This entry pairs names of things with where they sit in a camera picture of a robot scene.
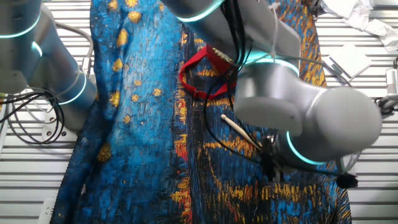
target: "gray robot arm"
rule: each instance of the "gray robot arm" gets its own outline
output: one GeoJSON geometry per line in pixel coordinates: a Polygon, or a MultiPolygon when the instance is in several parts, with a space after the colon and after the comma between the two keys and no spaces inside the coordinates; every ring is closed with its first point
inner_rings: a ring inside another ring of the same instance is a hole
{"type": "Polygon", "coordinates": [[[65,127],[80,130],[96,87],[62,44],[51,12],[41,0],[0,0],[0,21],[0,92],[51,91],[65,127]]]}
{"type": "MultiPolygon", "coordinates": [[[[207,44],[235,59],[223,0],[162,0],[207,44]]],[[[250,60],[271,51],[275,17],[265,1],[239,0],[250,60]]],[[[277,21],[277,57],[244,66],[238,75],[234,113],[242,121],[279,129],[277,153],[291,164],[316,166],[366,149],[381,132],[381,115],[366,95],[351,89],[327,89],[299,79],[298,34],[277,21]]]]}

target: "white slatted surface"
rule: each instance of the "white slatted surface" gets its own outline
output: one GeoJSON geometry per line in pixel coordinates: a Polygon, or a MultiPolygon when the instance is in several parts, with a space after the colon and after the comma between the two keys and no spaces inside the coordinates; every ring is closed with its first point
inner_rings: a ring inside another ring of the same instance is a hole
{"type": "MultiPolygon", "coordinates": [[[[391,8],[398,4],[398,0],[373,1],[379,8],[375,8],[371,17],[398,28],[398,6],[395,6],[396,10],[380,8],[391,8]]],[[[90,1],[53,0],[46,5],[57,21],[90,33],[90,1]]],[[[317,27],[323,56],[344,44],[354,44],[372,59],[374,65],[353,80],[352,85],[370,97],[385,96],[384,72],[391,67],[398,52],[387,52],[377,37],[352,29],[335,16],[320,16],[317,27]]],[[[59,29],[58,33],[67,49],[81,63],[88,50],[88,42],[69,31],[59,29]]],[[[327,74],[327,82],[331,87],[339,85],[330,74],[327,74]]],[[[29,108],[44,118],[34,105],[29,108]]],[[[19,112],[19,117],[24,126],[39,137],[42,125],[26,111],[19,112]]],[[[398,223],[398,115],[386,118],[383,127],[382,136],[365,151],[356,166],[359,188],[349,191],[354,224],[398,223]]],[[[72,150],[71,146],[62,145],[30,147],[7,130],[0,154],[0,224],[37,223],[43,201],[57,196],[72,150]]]]}

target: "red ribbon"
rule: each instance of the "red ribbon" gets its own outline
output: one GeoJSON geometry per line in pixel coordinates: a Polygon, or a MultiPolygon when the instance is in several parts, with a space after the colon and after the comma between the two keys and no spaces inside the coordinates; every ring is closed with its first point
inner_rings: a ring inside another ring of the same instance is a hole
{"type": "MultiPolygon", "coordinates": [[[[202,91],[198,91],[195,87],[189,85],[188,83],[184,82],[184,76],[185,76],[185,70],[187,68],[190,68],[194,65],[196,65],[197,63],[199,63],[204,57],[208,58],[208,60],[210,61],[210,63],[215,67],[215,69],[217,70],[217,72],[219,74],[224,74],[225,72],[228,71],[228,69],[231,67],[231,65],[224,61],[223,59],[221,59],[219,56],[217,56],[214,53],[214,50],[207,45],[205,48],[202,48],[197,54],[195,54],[189,61],[187,61],[181,68],[180,74],[178,75],[182,86],[188,91],[190,92],[194,98],[201,98],[203,100],[206,99],[207,97],[207,93],[202,92],[202,91]]],[[[231,85],[231,89],[235,88],[236,83],[233,83],[231,85]]],[[[226,93],[228,91],[228,84],[225,83],[215,94],[212,94],[208,97],[209,100],[212,100],[214,98],[216,98],[217,96],[220,96],[223,93],[226,93]]]]}

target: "blue fabric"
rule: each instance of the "blue fabric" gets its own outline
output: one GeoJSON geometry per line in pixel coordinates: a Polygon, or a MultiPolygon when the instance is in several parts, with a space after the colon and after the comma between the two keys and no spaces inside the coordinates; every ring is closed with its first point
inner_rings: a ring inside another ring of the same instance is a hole
{"type": "MultiPolygon", "coordinates": [[[[318,58],[307,8],[281,2],[280,17],[297,30],[302,45],[309,44],[304,56],[318,58]]],[[[51,223],[350,223],[346,191],[335,183],[297,185],[319,179],[301,172],[286,176],[286,184],[270,183],[260,167],[212,140],[203,103],[177,81],[182,63],[205,44],[159,1],[93,0],[90,22],[98,99],[77,140],[51,223]]],[[[304,63],[300,69],[305,81],[322,84],[320,68],[304,63]]],[[[216,75],[204,60],[187,82],[206,90],[216,75]]],[[[221,114],[233,117],[225,96],[210,102],[213,131],[256,157],[221,114]]],[[[271,130],[256,131],[262,136],[271,130]]]]}

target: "black cord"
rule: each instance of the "black cord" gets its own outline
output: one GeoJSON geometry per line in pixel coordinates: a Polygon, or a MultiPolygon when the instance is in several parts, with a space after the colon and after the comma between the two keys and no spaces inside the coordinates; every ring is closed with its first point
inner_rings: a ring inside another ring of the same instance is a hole
{"type": "Polygon", "coordinates": [[[64,119],[65,119],[65,115],[64,115],[64,113],[63,113],[63,110],[62,110],[61,106],[60,106],[55,100],[50,100],[50,101],[52,102],[52,106],[53,106],[53,108],[54,108],[54,112],[55,112],[55,115],[56,115],[56,117],[57,117],[57,118],[56,118],[57,123],[56,123],[55,131],[53,132],[53,134],[52,134],[48,139],[46,139],[46,140],[44,140],[44,141],[39,141],[39,140],[37,140],[37,139],[34,138],[31,134],[29,134],[28,131],[26,131],[25,127],[23,127],[23,125],[21,124],[21,122],[20,122],[20,120],[19,120],[19,118],[18,118],[18,115],[17,115],[17,113],[16,113],[19,109],[18,109],[18,108],[15,109],[15,105],[12,104],[12,113],[10,113],[10,114],[14,114],[14,117],[15,117],[15,119],[16,119],[16,123],[17,123],[17,124],[19,125],[19,127],[23,130],[23,132],[24,132],[31,140],[33,140],[33,142],[32,142],[32,141],[28,141],[28,140],[24,139],[20,134],[18,134],[18,133],[16,132],[16,130],[15,130],[15,127],[12,125],[11,120],[10,120],[9,117],[8,117],[8,122],[9,122],[9,126],[10,126],[10,128],[11,128],[11,131],[12,131],[21,141],[23,141],[23,142],[25,142],[25,143],[27,143],[27,144],[52,144],[52,143],[54,143],[55,141],[57,141],[57,140],[59,139],[59,137],[60,137],[61,134],[62,134],[63,128],[64,128],[64,119]],[[58,132],[58,130],[59,130],[59,122],[61,122],[61,128],[60,128],[60,131],[59,131],[58,135],[55,137],[55,135],[57,134],[57,132],[58,132]]]}
{"type": "MultiPolygon", "coordinates": [[[[238,64],[242,65],[245,63],[245,60],[248,59],[249,54],[251,53],[251,50],[252,50],[252,46],[251,46],[251,49],[250,49],[248,55],[246,56],[246,33],[244,31],[244,24],[243,24],[243,20],[242,20],[241,11],[239,9],[238,0],[233,0],[233,9],[234,9],[233,14],[236,17],[228,18],[227,20],[228,20],[228,23],[234,23],[234,24],[237,24],[237,26],[238,26],[238,34],[239,34],[239,39],[241,41],[241,50],[239,51],[240,55],[239,55],[238,64]]],[[[236,35],[236,33],[231,30],[231,35],[234,36],[234,35],[236,35]]],[[[233,108],[233,102],[232,102],[232,96],[231,96],[231,82],[234,82],[238,79],[238,73],[241,68],[239,68],[239,70],[234,71],[232,73],[231,78],[228,80],[228,84],[227,84],[227,86],[228,86],[228,90],[227,90],[228,101],[229,101],[229,106],[231,107],[232,111],[234,111],[234,108],[233,108]]],[[[239,125],[243,128],[244,132],[249,136],[250,140],[255,143],[255,145],[256,145],[255,149],[258,150],[258,148],[261,148],[261,146],[257,143],[257,139],[251,134],[250,131],[248,131],[248,127],[243,125],[243,122],[240,119],[237,119],[237,120],[238,120],[239,125]]]]}
{"type": "Polygon", "coordinates": [[[7,115],[5,115],[5,116],[3,117],[3,119],[0,120],[0,123],[5,122],[8,118],[10,118],[13,114],[15,114],[15,113],[16,113],[17,111],[19,111],[21,108],[23,108],[24,106],[28,105],[30,102],[36,100],[37,98],[39,98],[39,97],[41,97],[41,96],[43,96],[43,95],[44,95],[44,93],[37,93],[37,94],[35,94],[35,96],[33,96],[32,98],[30,98],[29,100],[27,100],[25,103],[23,103],[23,104],[21,104],[20,106],[18,106],[15,110],[11,111],[11,113],[7,113],[7,115]]]}
{"type": "Polygon", "coordinates": [[[238,44],[238,38],[236,37],[236,30],[235,30],[235,27],[234,27],[233,21],[232,21],[233,18],[232,18],[232,15],[231,15],[231,10],[230,10],[231,6],[230,6],[230,3],[229,3],[229,0],[227,0],[227,1],[225,1],[223,3],[223,8],[224,8],[224,16],[225,16],[225,19],[228,22],[229,31],[230,31],[230,33],[232,35],[232,40],[233,40],[233,43],[234,43],[234,46],[235,46],[236,58],[234,60],[234,63],[237,63],[238,60],[239,60],[239,56],[240,56],[239,44],[238,44]]]}
{"type": "Polygon", "coordinates": [[[26,95],[24,95],[24,96],[22,96],[20,98],[16,98],[16,99],[13,99],[13,100],[2,101],[2,102],[0,102],[0,105],[6,105],[6,104],[9,104],[9,103],[20,102],[22,100],[26,100],[26,99],[29,99],[32,96],[37,96],[37,95],[43,96],[44,93],[29,93],[29,94],[26,94],[26,95]]]}
{"type": "Polygon", "coordinates": [[[230,67],[230,68],[227,70],[227,72],[225,72],[222,76],[220,76],[220,77],[217,79],[217,81],[215,81],[214,84],[212,84],[212,86],[211,86],[210,89],[208,90],[208,92],[207,92],[207,94],[206,94],[205,103],[204,103],[204,105],[203,105],[203,121],[205,122],[206,129],[207,129],[207,131],[209,132],[210,136],[211,136],[216,142],[218,142],[218,144],[220,144],[220,145],[221,145],[222,147],[224,147],[226,150],[228,150],[229,152],[231,152],[231,153],[233,153],[233,154],[235,154],[235,155],[237,155],[237,156],[239,156],[239,157],[242,157],[242,158],[244,158],[244,159],[246,159],[246,160],[248,160],[248,161],[255,162],[255,163],[259,164],[259,163],[260,163],[259,161],[255,160],[255,159],[252,159],[252,158],[250,158],[250,157],[244,156],[244,155],[242,155],[242,154],[240,154],[240,153],[238,153],[238,152],[232,150],[230,147],[226,146],[224,143],[222,143],[222,142],[216,137],[216,135],[213,133],[213,131],[210,129],[210,125],[209,125],[209,122],[208,122],[208,120],[207,120],[207,112],[206,112],[206,109],[207,109],[207,104],[208,104],[208,100],[209,100],[210,93],[211,93],[211,91],[214,89],[214,87],[217,85],[217,83],[219,83],[220,80],[221,80],[225,75],[227,75],[228,72],[230,72],[232,68],[233,68],[233,67],[230,67]]]}

